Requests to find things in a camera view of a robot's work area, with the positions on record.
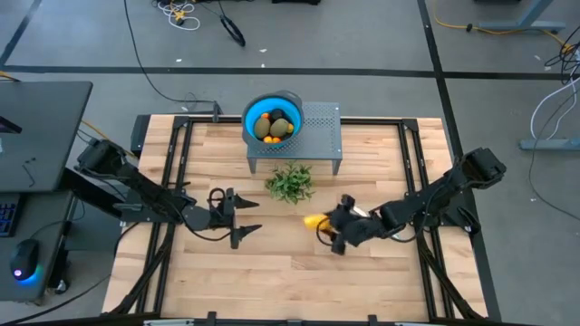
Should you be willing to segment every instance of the cable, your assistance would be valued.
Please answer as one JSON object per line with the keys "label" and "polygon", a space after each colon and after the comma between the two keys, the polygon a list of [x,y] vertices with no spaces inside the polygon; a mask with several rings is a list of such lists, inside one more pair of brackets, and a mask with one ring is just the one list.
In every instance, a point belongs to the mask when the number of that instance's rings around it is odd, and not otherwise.
{"label": "cable", "polygon": [[201,3],[199,4],[202,7],[206,8],[210,13],[219,17],[219,21],[224,26],[229,36],[231,36],[239,46],[241,47],[246,46],[246,39],[244,38],[244,35],[239,30],[239,28],[237,28],[236,24],[234,24],[234,22],[231,19],[229,19],[229,17],[227,17],[226,12],[224,11],[224,7],[221,4],[221,0],[217,0],[217,3],[219,4],[219,10],[221,11],[221,14],[217,13],[214,10],[209,9],[207,6]]}
{"label": "cable", "polygon": [[[99,136],[101,136],[104,139],[107,139],[108,141],[114,143],[114,141],[112,141],[109,137],[107,137],[107,135],[105,135],[100,129],[98,129],[97,127],[93,126],[89,121],[81,120],[81,123],[83,123],[85,126],[91,128],[94,132],[96,132],[97,134],[99,134]],[[95,137],[89,135],[88,133],[86,133],[85,131],[83,131],[81,129],[79,129],[79,131],[82,134],[84,134],[84,135],[86,135],[86,136],[88,136],[88,137],[90,137],[92,139],[96,139]],[[123,151],[125,152],[125,154],[129,155],[130,157],[135,158],[135,159],[139,159],[139,158],[137,158],[137,156],[135,154],[129,152],[127,149],[123,149]]]}
{"label": "cable", "polygon": [[[129,228],[127,228],[125,231],[123,231],[123,233],[121,233],[121,235],[119,236],[119,239],[117,239],[117,243],[115,244],[115,253],[117,252],[117,248],[118,248],[118,246],[119,246],[119,243],[121,242],[121,239],[122,239],[122,238],[123,238],[123,237],[124,237],[124,236],[125,236],[127,233],[129,233],[129,231],[130,231],[130,230],[131,230],[133,227],[137,226],[138,224],[139,224],[139,223],[135,223],[134,225],[131,225],[131,226],[129,226]],[[96,288],[97,286],[99,286],[99,284],[101,284],[101,283],[105,282],[105,281],[106,281],[106,280],[107,280],[109,277],[111,277],[111,274],[108,274],[107,276],[105,276],[105,277],[101,278],[101,279],[100,279],[100,280],[99,280],[97,283],[95,283],[94,285],[92,285],[91,287],[89,287],[88,289],[86,289],[85,291],[83,291],[83,292],[81,292],[81,293],[79,293],[79,294],[77,294],[77,295],[73,296],[71,299],[69,299],[69,300],[67,300],[67,301],[65,301],[65,302],[62,302],[62,303],[59,303],[59,304],[55,305],[55,306],[54,306],[54,307],[52,307],[52,308],[49,308],[49,309],[47,309],[47,310],[45,310],[45,311],[38,312],[38,313],[35,313],[35,314],[33,314],[33,315],[30,315],[30,316],[27,316],[27,317],[23,317],[23,318],[20,318],[20,319],[17,319],[17,320],[13,320],[13,321],[7,321],[7,322],[5,322],[5,323],[3,323],[3,324],[0,324],[0,326],[16,325],[16,324],[18,324],[18,323],[21,323],[21,322],[23,322],[23,321],[30,321],[30,320],[32,320],[32,319],[35,319],[35,318],[38,318],[38,317],[40,317],[40,316],[44,316],[45,314],[47,314],[47,313],[49,313],[49,312],[53,312],[53,311],[55,311],[55,310],[57,310],[57,309],[60,309],[60,308],[62,308],[63,306],[65,306],[65,305],[67,305],[67,304],[69,304],[69,303],[71,303],[71,302],[73,302],[73,301],[75,301],[75,300],[77,300],[77,299],[81,298],[81,297],[82,297],[82,296],[84,296],[86,293],[90,292],[92,289],[94,289],[94,288]]]}
{"label": "cable", "polygon": [[19,82],[19,81],[20,81],[19,79],[16,79],[16,78],[14,78],[14,77],[10,76],[10,75],[9,75],[9,74],[7,74],[6,72],[1,72],[1,71],[0,71],[0,77],[4,77],[4,78],[6,78],[7,80],[9,80],[9,81],[12,81],[12,82]]}
{"label": "cable", "polygon": [[[564,101],[564,102],[562,102],[562,104],[560,104],[556,110],[554,110],[554,113],[552,113],[552,115],[551,115],[551,116],[548,118],[548,120],[546,121],[546,123],[544,124],[544,126],[542,127],[542,129],[540,130],[540,132],[539,132],[538,136],[541,136],[541,135],[542,135],[542,132],[544,132],[544,129],[546,128],[546,126],[547,126],[548,122],[549,122],[549,121],[550,121],[552,118],[554,118],[554,116],[556,115],[556,113],[557,113],[557,112],[558,112],[558,111],[559,111],[559,110],[560,110],[560,109],[561,109],[561,108],[562,108],[562,107],[563,107],[563,106],[564,106],[564,105],[565,105],[565,104],[566,104],[568,101],[570,101],[570,99],[572,99],[572,97],[573,97],[573,96],[575,96],[575,94],[576,94],[576,93],[577,93],[577,91],[576,91],[574,94],[572,94],[572,95],[568,96],[568,98],[567,98],[567,99],[565,99],[565,101]],[[537,192],[537,190],[536,190],[536,187],[534,187],[534,181],[532,180],[532,169],[533,169],[533,167],[534,167],[534,162],[535,162],[535,160],[536,160],[536,147],[537,147],[537,143],[538,143],[538,141],[539,141],[539,138],[538,138],[538,139],[536,139],[536,141],[534,142],[534,147],[532,148],[532,159],[531,159],[531,161],[530,161],[530,164],[529,164],[529,170],[528,170],[528,172],[527,172],[527,181],[528,181],[529,185],[531,186],[531,188],[532,188],[532,191],[534,192],[534,194],[536,195],[536,197],[538,197],[538,198],[539,198],[539,199],[540,199],[542,202],[544,202],[544,204],[546,204],[546,205],[548,205],[548,206],[550,206],[550,207],[554,208],[555,210],[557,210],[557,211],[558,211],[558,212],[560,212],[560,213],[563,213],[563,214],[565,214],[565,215],[567,215],[567,216],[569,216],[569,217],[572,217],[572,218],[573,218],[573,219],[575,219],[575,220],[578,220],[578,221],[580,221],[580,217],[579,217],[579,216],[576,216],[576,215],[574,215],[574,214],[572,214],[572,213],[570,213],[570,212],[568,212],[568,211],[566,211],[566,210],[564,210],[564,209],[562,209],[562,208],[560,208],[560,207],[558,207],[558,206],[556,206],[556,205],[552,204],[552,203],[551,203],[551,202],[549,202],[547,199],[543,198],[543,197],[542,197],[542,196],[541,196],[541,195],[540,195],[540,194]]]}
{"label": "cable", "polygon": [[[574,37],[574,35],[578,32],[578,30],[580,30],[580,26],[576,27],[576,29],[574,29],[574,31],[570,34],[570,36],[568,36],[568,38],[565,40],[565,44],[568,44],[568,42],[570,42],[570,40],[572,39],[572,37]],[[568,114],[568,112],[570,112],[575,107],[575,105],[577,103],[575,84],[577,83],[578,79],[574,80],[574,74],[575,74],[576,70],[578,69],[578,67],[580,66],[580,49],[579,49],[579,47],[580,47],[580,42],[577,42],[575,45],[569,45],[569,44],[568,44],[568,46],[562,45],[560,47],[560,51],[559,51],[558,55],[548,59],[546,61],[546,63],[544,63],[544,65],[546,67],[561,63],[561,67],[560,67],[560,73],[562,76],[561,82],[565,86],[561,87],[557,91],[554,91],[551,94],[547,95],[543,100],[540,101],[540,103],[537,105],[536,109],[534,110],[534,113],[532,113],[532,118],[530,119],[530,122],[529,122],[529,129],[530,129],[530,132],[531,132],[532,137],[534,139],[537,138],[536,133],[534,132],[534,121],[536,118],[536,114],[537,114],[539,108],[542,106],[542,104],[544,104],[545,101],[550,99],[552,96],[558,94],[560,91],[563,91],[563,90],[567,89],[568,87],[572,86],[572,92],[574,95],[574,102],[572,103],[570,108],[568,108],[568,110],[566,110],[560,116],[560,118],[558,118],[558,120],[556,121],[556,126],[554,128],[554,131],[546,139],[551,139],[552,137],[555,136],[555,134],[558,132],[558,129],[560,128],[560,121],[566,116],[566,114]]]}
{"label": "cable", "polygon": [[[503,31],[503,32],[497,32],[497,31],[491,31],[485,28],[480,28],[477,26],[473,26],[473,24],[469,24],[469,25],[454,25],[454,24],[447,24],[447,23],[443,23],[438,17],[437,17],[437,6],[434,5],[433,6],[433,17],[435,18],[435,22],[437,22],[437,24],[443,26],[443,27],[448,27],[448,28],[454,28],[454,29],[462,29],[462,30],[466,30],[466,31],[470,31],[471,29],[474,29],[476,31],[479,32],[483,32],[483,33],[487,33],[487,34],[492,34],[492,35],[506,35],[506,34],[515,34],[515,33],[521,33],[526,31],[526,29],[520,29],[520,30],[512,30],[512,31]],[[547,30],[541,30],[542,32],[544,32],[544,34],[551,36],[552,38],[554,38],[556,41],[558,41],[562,46],[570,46],[570,44],[567,44],[566,42],[564,42],[562,39],[560,39],[559,37],[557,37],[556,35],[550,33]]]}
{"label": "cable", "polygon": [[123,231],[123,232],[121,233],[121,235],[119,235],[119,238],[117,239],[117,242],[115,243],[115,249],[114,249],[114,251],[113,251],[115,254],[117,254],[117,249],[119,249],[119,244],[121,243],[121,240],[122,240],[122,238],[123,238],[123,237],[124,237],[124,236],[125,236],[127,233],[129,233],[129,231],[130,231],[130,230],[132,230],[132,229],[133,229],[133,227],[135,227],[135,226],[137,226],[137,225],[139,225],[139,222],[137,222],[137,223],[134,223],[133,225],[129,226],[129,227],[128,227],[128,228],[127,228],[125,231]]}
{"label": "cable", "polygon": [[453,177],[453,174],[455,173],[455,171],[457,171],[459,169],[459,158],[455,159],[455,162],[453,163],[453,166],[451,167],[451,171],[449,173],[449,175],[447,176],[447,180],[445,181],[444,184],[440,185],[439,187],[437,187],[437,189],[435,189],[435,191],[433,191],[433,193],[431,194],[431,196],[429,196],[429,199],[427,200],[427,204],[425,205],[425,209],[423,210],[424,212],[424,217],[423,220],[421,221],[419,227],[417,228],[417,230],[415,231],[415,234],[410,237],[409,239],[398,239],[396,237],[391,236],[391,240],[401,243],[401,244],[407,244],[415,239],[417,239],[417,236],[419,236],[421,234],[421,232],[424,230],[425,225],[427,224],[427,218],[430,216],[429,214],[429,207],[431,205],[431,202],[433,201],[433,198],[435,197],[435,195],[437,195],[445,186],[447,186],[450,182],[451,182],[451,178]]}
{"label": "cable", "polygon": [[124,196],[124,195],[122,194],[122,192],[121,192],[121,191],[119,191],[119,189],[117,189],[117,188],[116,188],[114,185],[112,185],[112,184],[111,184],[111,182],[109,182],[109,181],[107,181],[107,180],[105,180],[105,179],[102,179],[102,178],[100,178],[99,180],[100,180],[102,183],[106,184],[107,186],[111,187],[113,190],[115,190],[115,192],[117,193],[117,195],[119,195],[119,196],[121,197],[121,199],[123,199],[123,200],[127,200],[127,197],[126,197],[126,196]]}
{"label": "cable", "polygon": [[562,84],[567,84],[569,82],[568,71],[575,70],[580,63],[580,42],[576,42],[574,45],[570,45],[569,42],[574,37],[574,35],[580,30],[580,25],[574,29],[574,31],[565,40],[566,46],[562,45],[560,47],[560,52],[558,55],[548,59],[544,65],[546,67],[553,66],[558,63],[562,63],[560,67],[561,82]]}
{"label": "cable", "polygon": [[177,102],[177,103],[187,103],[187,102],[189,102],[189,103],[191,103],[191,102],[195,102],[195,103],[214,103],[214,105],[218,105],[218,103],[216,101],[208,101],[208,100],[183,101],[183,100],[178,100],[178,99],[172,99],[171,97],[163,94],[160,90],[157,89],[157,87],[155,87],[155,84],[153,84],[153,81],[151,81],[149,75],[145,71],[145,68],[143,68],[143,64],[141,63],[141,58],[139,57],[139,51],[137,50],[137,44],[135,43],[135,34],[133,33],[133,27],[131,26],[131,20],[129,18],[129,9],[127,8],[127,0],[123,0],[123,5],[125,7],[125,18],[127,19],[127,25],[129,26],[129,34],[130,34],[131,42],[133,44],[133,50],[135,52],[135,58],[137,59],[137,63],[139,64],[139,67],[141,69],[141,72],[143,72],[143,75],[147,79],[147,82],[149,83],[149,85],[151,86],[151,88],[156,93],[158,93],[162,98],[164,98],[164,99],[166,99],[168,101],[174,101],[174,102]]}
{"label": "cable", "polygon": [[[163,14],[168,17],[169,24],[173,27],[179,28],[180,30],[184,31],[196,31],[201,26],[201,22],[199,21],[198,18],[186,16],[186,14],[193,13],[193,11],[196,9],[193,4],[188,4],[187,1],[185,1],[183,5],[177,10],[173,8],[173,1],[171,1],[169,5],[164,6],[161,6],[161,2],[157,2],[157,7],[161,9]],[[171,20],[172,18],[175,18],[176,22],[181,21],[182,23],[186,20],[195,20],[196,22],[198,22],[198,25],[194,28],[181,27],[178,24],[173,23]]]}
{"label": "cable", "polygon": [[79,200],[79,201],[81,202],[81,206],[82,206],[82,213],[81,213],[81,217],[79,217],[79,218],[74,218],[74,219],[72,219],[72,220],[70,220],[70,221],[69,221],[69,220],[64,220],[64,221],[55,221],[55,222],[49,223],[49,224],[47,224],[47,225],[43,225],[43,226],[41,226],[39,229],[37,229],[36,231],[34,231],[34,233],[33,233],[32,235],[30,235],[28,238],[29,238],[29,239],[34,239],[34,236],[35,236],[35,235],[38,235],[38,234],[39,234],[41,231],[43,231],[43,230],[44,230],[44,229],[46,229],[47,227],[50,227],[50,226],[53,226],[53,225],[58,225],[58,224],[64,224],[64,223],[66,223],[66,222],[76,222],[76,221],[79,221],[79,220],[82,220],[82,219],[84,219],[84,215],[86,214],[86,209],[85,209],[85,207],[84,207],[84,202],[83,202],[83,201],[81,201],[81,200]]}
{"label": "cable", "polygon": [[179,216],[179,218],[181,219],[181,222],[183,222],[183,224],[185,225],[185,227],[196,237],[206,240],[206,241],[211,241],[211,242],[218,242],[218,241],[222,241],[225,238],[227,238],[229,235],[231,235],[231,231],[227,232],[226,234],[220,236],[219,238],[209,238],[206,237],[204,235],[200,235],[198,232],[196,232],[196,230],[192,229],[191,226],[188,225],[188,222],[186,221],[185,217],[181,214],[181,212],[179,212],[178,208],[175,207],[175,205],[173,205],[173,203],[171,203],[170,201],[167,201],[167,203],[169,204],[169,207],[171,207],[171,209],[173,209],[173,211],[175,211],[175,213]]}
{"label": "cable", "polygon": [[537,139],[536,137],[536,133],[534,132],[534,120],[536,118],[536,114],[539,111],[540,107],[542,106],[542,104],[544,104],[545,101],[547,101],[548,99],[550,99],[552,96],[558,94],[560,91],[563,91],[565,89],[567,89],[568,87],[572,87],[574,92],[572,93],[572,96],[574,97],[574,102],[572,103],[572,105],[570,106],[570,108],[564,112],[564,114],[562,114],[562,116],[560,117],[560,119],[558,119],[557,123],[556,123],[556,128],[554,129],[554,132],[552,132],[552,134],[547,138],[547,139],[551,139],[552,137],[554,137],[554,135],[556,134],[556,132],[558,131],[559,125],[560,125],[560,120],[571,110],[573,109],[573,107],[576,105],[576,88],[575,88],[575,84],[580,81],[580,78],[574,80],[573,78],[573,74],[575,72],[575,69],[572,71],[572,73],[570,74],[570,81],[567,85],[561,87],[560,89],[552,92],[551,94],[549,94],[548,96],[546,96],[543,100],[541,100],[539,102],[539,104],[537,104],[536,109],[534,110],[534,113],[532,113],[532,119],[530,119],[529,121],[529,131],[532,133],[532,137],[534,139]]}

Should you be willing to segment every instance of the gray perforated stand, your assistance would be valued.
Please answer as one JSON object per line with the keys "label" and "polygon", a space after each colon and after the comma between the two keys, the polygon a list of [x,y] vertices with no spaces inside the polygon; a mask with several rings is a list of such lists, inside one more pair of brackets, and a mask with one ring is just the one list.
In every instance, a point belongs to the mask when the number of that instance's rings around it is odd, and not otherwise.
{"label": "gray perforated stand", "polygon": [[279,149],[247,147],[247,163],[252,174],[256,173],[258,158],[329,159],[333,162],[333,174],[338,174],[343,161],[339,104],[305,102],[302,110],[304,126],[285,146]]}

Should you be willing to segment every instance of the metal stand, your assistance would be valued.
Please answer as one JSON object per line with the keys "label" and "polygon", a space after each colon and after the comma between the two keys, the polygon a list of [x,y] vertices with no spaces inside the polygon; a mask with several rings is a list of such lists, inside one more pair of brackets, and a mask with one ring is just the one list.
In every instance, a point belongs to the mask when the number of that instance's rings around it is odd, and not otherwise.
{"label": "metal stand", "polygon": [[532,5],[519,17],[518,20],[505,22],[479,23],[479,28],[491,31],[513,30],[548,30],[557,33],[566,28],[566,23],[538,21],[537,18],[546,10],[553,0],[533,0]]}
{"label": "metal stand", "polygon": [[580,150],[580,138],[572,139],[525,139],[519,142],[522,150]]}
{"label": "metal stand", "polygon": [[247,147],[247,163],[256,173],[258,158],[328,159],[333,162],[333,175],[343,161],[341,115],[338,103],[305,102],[304,126],[300,133],[279,149]]}

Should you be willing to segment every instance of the wooden table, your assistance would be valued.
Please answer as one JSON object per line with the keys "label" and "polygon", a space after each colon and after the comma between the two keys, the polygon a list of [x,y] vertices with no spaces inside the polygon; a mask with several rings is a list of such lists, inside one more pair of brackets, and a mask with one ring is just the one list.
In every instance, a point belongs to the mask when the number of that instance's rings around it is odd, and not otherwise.
{"label": "wooden table", "polygon": [[[172,115],[150,118],[139,169],[160,183],[169,144]],[[429,180],[451,167],[440,119],[418,119]],[[210,311],[226,319],[302,319],[318,321],[426,321],[427,311],[419,257],[414,243],[373,239],[346,256],[331,254],[307,230],[302,217],[332,209],[347,193],[368,210],[407,190],[396,128],[343,125],[343,164],[333,176],[328,161],[312,165],[314,194],[310,202],[289,205],[270,198],[264,180],[276,163],[260,160],[255,175],[247,166],[246,144],[239,124],[196,123],[190,145],[186,186],[190,196],[207,207],[213,187],[233,187],[260,207],[237,211],[239,225],[262,224],[239,249],[229,241],[200,240],[180,225],[174,239],[162,317],[205,318]],[[408,136],[410,148],[412,139]],[[179,148],[183,136],[179,137]],[[411,151],[412,162],[415,162]],[[173,162],[173,180],[179,155]],[[415,176],[417,167],[413,166]],[[419,178],[415,180],[421,188]],[[151,225],[142,224],[122,240],[115,260],[103,310],[116,306],[139,277]],[[218,236],[225,231],[206,231]],[[412,235],[407,227],[403,237]],[[449,278],[480,314],[486,315],[478,270],[469,236],[457,227],[441,227],[440,238]],[[440,288],[431,274],[439,316],[443,316]],[[151,309],[155,287],[149,291]]]}

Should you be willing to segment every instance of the metal table leg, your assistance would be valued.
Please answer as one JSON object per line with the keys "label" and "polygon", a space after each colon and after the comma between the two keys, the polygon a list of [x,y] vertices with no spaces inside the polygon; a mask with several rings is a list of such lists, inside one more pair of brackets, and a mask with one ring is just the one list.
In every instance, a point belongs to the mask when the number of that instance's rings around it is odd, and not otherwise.
{"label": "metal table leg", "polygon": [[519,142],[522,150],[580,150],[580,139],[526,139]]}
{"label": "metal table leg", "polygon": [[537,21],[553,0],[533,0],[530,7],[516,21],[479,23],[479,28],[491,31],[512,31],[521,29],[548,30],[558,32],[566,28],[566,23]]}
{"label": "metal table leg", "polygon": [[256,173],[256,163],[257,163],[256,158],[247,158],[247,164],[250,166],[250,172],[252,174]]}
{"label": "metal table leg", "polygon": [[338,169],[341,166],[341,159],[333,159],[333,175],[337,175],[338,174]]}

